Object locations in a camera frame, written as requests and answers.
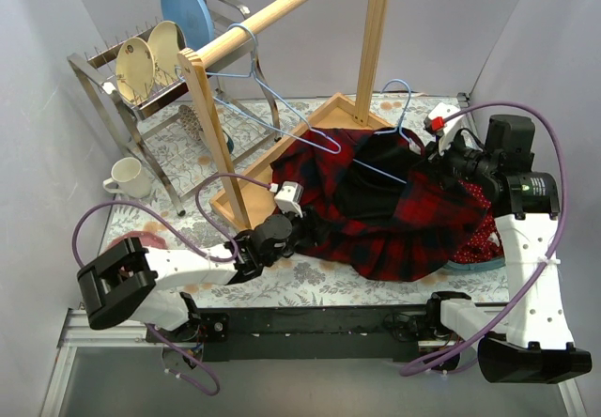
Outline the light blue wire hanger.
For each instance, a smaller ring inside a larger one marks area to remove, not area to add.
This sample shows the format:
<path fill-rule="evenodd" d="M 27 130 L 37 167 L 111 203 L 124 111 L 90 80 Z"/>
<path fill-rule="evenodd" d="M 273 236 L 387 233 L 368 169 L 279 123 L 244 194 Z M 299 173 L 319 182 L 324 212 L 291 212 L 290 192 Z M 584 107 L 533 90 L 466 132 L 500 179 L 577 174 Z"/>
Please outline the light blue wire hanger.
<path fill-rule="evenodd" d="M 398 118 L 397 123 L 394 126 L 394 128 L 393 129 L 388 129 L 388 130 L 377 131 L 376 135 L 385 135 L 385 134 L 396 133 L 396 134 L 398 134 L 399 136 L 401 136 L 404 140 L 406 140 L 409 143 L 410 142 L 410 138 L 403 131 L 403 122 L 405 120 L 405 116 L 406 116 L 406 113 L 407 113 L 407 110 L 408 110 L 408 106 L 409 106 L 409 104 L 411 102 L 411 99 L 412 99 L 412 89 L 411 89 L 410 85 L 405 80 L 399 79 L 399 78 L 393 78 L 393 79 L 389 80 L 382 87 L 381 93 L 385 93 L 386 89 L 391 84 L 400 84 L 400 85 L 402 85 L 406 89 L 406 91 L 407 91 L 407 94 L 408 94 L 407 100 L 406 100 L 406 102 L 404 104 L 402 113 L 401 113 L 400 117 Z M 393 180 L 395 182 L 398 182 L 398 183 L 401 183 L 401 184 L 406 184 L 407 183 L 407 181 L 405 179 L 398 178 L 398 177 L 396 177 L 396 176 L 394 176 L 394 175 L 392 175 L 392 174 L 390 174 L 390 173 L 388 173 L 388 172 L 386 172 L 384 170 L 378 169 L 375 166 L 370 165 L 370 164 L 365 163 L 365 162 L 362 162 L 362 161 L 360 161 L 358 159 L 354 159 L 353 162 L 356 163 L 356 164 L 358 164 L 358 165 L 360 165 L 360 166 L 362 166 L 362 167 L 364 167 L 364 168 L 367 168 L 368 170 L 371 170 L 374 173 L 377 173 L 377 174 L 380 174 L 381 176 L 389 178 L 389 179 L 391 179 L 391 180 Z"/>

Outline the red plaid skirt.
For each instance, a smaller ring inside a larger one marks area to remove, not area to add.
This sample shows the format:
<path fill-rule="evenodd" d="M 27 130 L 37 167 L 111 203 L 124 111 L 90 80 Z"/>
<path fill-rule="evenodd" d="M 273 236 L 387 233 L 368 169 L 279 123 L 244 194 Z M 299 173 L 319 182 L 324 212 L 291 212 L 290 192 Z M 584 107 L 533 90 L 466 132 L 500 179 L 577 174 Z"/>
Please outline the red plaid skirt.
<path fill-rule="evenodd" d="M 413 131 L 404 130 L 409 143 L 396 133 L 326 133 L 340 153 L 317 148 L 316 133 L 308 131 L 270 165 L 273 181 L 299 183 L 301 207 L 313 206 L 331 227 L 323 244 L 298 253 L 348 264 L 370 280 L 416 281 L 443 268 L 484 219 L 485 210 L 461 181 L 441 187 Z"/>

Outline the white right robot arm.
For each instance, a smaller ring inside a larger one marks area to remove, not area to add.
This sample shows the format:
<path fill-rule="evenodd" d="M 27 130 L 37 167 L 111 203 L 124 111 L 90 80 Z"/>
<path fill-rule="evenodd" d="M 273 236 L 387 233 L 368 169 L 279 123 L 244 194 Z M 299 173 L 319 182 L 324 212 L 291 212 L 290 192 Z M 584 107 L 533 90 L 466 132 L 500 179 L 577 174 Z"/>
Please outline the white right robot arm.
<path fill-rule="evenodd" d="M 429 117 L 436 141 L 428 160 L 447 179 L 482 187 L 500 234 L 510 300 L 488 316 L 465 293 L 438 292 L 428 301 L 426 331 L 458 343 L 405 364 L 409 377 L 443 364 L 467 348 L 491 383 L 557 384 L 586 375 L 589 351 L 576 347 L 562 306 L 556 241 L 562 231 L 560 193 L 549 173 L 532 171 L 535 126 L 525 116 L 492 116 L 485 142 L 473 149 L 450 119 Z"/>

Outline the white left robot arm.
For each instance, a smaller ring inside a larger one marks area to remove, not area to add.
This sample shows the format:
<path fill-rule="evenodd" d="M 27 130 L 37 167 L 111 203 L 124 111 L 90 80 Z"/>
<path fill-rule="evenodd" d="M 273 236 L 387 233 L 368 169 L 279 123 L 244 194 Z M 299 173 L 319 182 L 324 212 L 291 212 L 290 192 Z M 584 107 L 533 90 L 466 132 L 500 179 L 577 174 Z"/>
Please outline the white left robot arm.
<path fill-rule="evenodd" d="M 100 331 L 126 320 L 157 325 L 181 342 L 194 339 L 200 320 L 184 286 L 243 284 L 285 257 L 326 241 L 330 225 L 313 208 L 275 213 L 233 240 L 205 250 L 145 247 L 125 238 L 77 274 L 88 324 Z"/>

